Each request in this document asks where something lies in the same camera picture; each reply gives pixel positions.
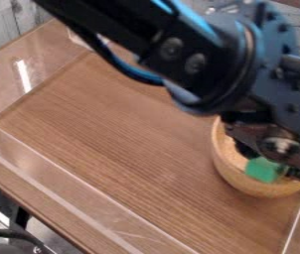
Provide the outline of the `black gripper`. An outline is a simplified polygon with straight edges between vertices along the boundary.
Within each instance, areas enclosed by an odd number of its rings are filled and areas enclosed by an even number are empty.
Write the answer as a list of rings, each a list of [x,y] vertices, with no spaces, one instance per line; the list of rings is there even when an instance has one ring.
[[[284,54],[233,96],[221,120],[240,152],[281,164],[300,181],[300,56]]]

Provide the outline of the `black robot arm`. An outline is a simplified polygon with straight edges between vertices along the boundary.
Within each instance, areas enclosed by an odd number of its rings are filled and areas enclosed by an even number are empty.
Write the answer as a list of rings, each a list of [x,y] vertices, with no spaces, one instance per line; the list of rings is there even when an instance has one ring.
[[[181,0],[34,0],[131,79],[218,116],[248,157],[300,180],[300,50],[268,0],[200,15]]]

